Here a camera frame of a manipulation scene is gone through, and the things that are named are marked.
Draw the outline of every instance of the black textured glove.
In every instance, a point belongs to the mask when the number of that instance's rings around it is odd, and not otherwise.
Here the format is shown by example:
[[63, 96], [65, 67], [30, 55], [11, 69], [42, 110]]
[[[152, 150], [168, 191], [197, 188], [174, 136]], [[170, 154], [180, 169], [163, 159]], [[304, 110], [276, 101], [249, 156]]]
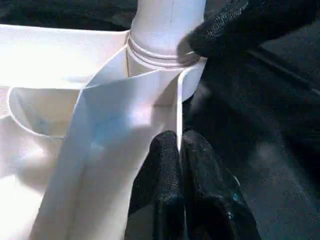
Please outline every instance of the black textured glove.
[[260, 240], [239, 183], [206, 139], [183, 134], [186, 224], [191, 240]]
[[312, 23], [320, 0], [230, 0], [189, 36], [204, 57], [227, 57]]
[[154, 138], [133, 183], [125, 239], [182, 240], [186, 219], [190, 240], [259, 240], [238, 181], [210, 144], [189, 130], [183, 153], [181, 164], [173, 132]]
[[134, 180], [126, 240], [181, 240], [185, 226], [183, 178], [177, 137], [157, 135]]

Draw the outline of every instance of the blue stain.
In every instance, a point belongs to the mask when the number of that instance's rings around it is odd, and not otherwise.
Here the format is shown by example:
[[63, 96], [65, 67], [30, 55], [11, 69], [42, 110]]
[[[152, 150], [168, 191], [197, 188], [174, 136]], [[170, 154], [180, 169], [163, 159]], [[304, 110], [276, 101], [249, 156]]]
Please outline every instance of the blue stain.
[[237, 194], [235, 194], [235, 193], [232, 195], [232, 198], [233, 198], [233, 200], [235, 200], [235, 201], [238, 201], [238, 200], [239, 200], [238, 195], [237, 195]]

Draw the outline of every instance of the white plastic pipe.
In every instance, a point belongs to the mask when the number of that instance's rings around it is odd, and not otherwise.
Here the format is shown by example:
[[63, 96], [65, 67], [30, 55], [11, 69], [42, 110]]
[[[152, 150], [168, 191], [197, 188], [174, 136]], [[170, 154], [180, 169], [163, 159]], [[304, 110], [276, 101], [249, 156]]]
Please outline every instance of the white plastic pipe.
[[206, 0], [138, 0], [129, 47], [139, 59], [156, 66], [194, 62], [184, 38], [203, 22], [205, 6]]

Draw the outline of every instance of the gloved hand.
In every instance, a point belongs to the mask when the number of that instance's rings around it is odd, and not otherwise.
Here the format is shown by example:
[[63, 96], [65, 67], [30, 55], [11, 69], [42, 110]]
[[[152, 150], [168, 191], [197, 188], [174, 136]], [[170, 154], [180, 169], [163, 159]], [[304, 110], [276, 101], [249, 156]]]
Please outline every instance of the gloved hand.
[[230, 0], [188, 41], [203, 57], [232, 56], [311, 24], [319, 8], [320, 0]]
[[154, 138], [134, 180], [125, 240], [259, 240], [255, 219], [238, 181], [198, 133]]

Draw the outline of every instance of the white plastic part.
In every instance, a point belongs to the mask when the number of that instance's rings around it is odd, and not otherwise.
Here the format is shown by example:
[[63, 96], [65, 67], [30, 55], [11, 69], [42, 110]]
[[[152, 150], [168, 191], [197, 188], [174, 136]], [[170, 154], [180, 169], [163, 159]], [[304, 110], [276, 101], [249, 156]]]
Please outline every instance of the white plastic part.
[[105, 68], [80, 93], [32, 240], [122, 239], [151, 140], [165, 130], [181, 134], [183, 77], [154, 70], [110, 82]]
[[181, 67], [197, 60], [185, 41], [204, 20], [206, 0], [138, 0], [129, 46], [142, 61]]
[[79, 91], [11, 88], [7, 107], [12, 119], [48, 156], [55, 158], [66, 135]]
[[128, 34], [0, 24], [0, 86], [83, 88]]
[[[20, 87], [0, 119], [0, 194], [8, 196], [0, 223], [9, 225], [1, 240], [122, 239], [152, 138], [173, 130], [180, 148], [182, 102], [206, 64], [184, 37], [204, 7], [205, 0], [140, 0], [130, 38], [0, 24], [0, 85]], [[77, 101], [61, 94], [71, 90], [80, 90]], [[72, 116], [67, 133], [43, 131], [35, 116], [50, 124], [59, 111], [65, 123]]]

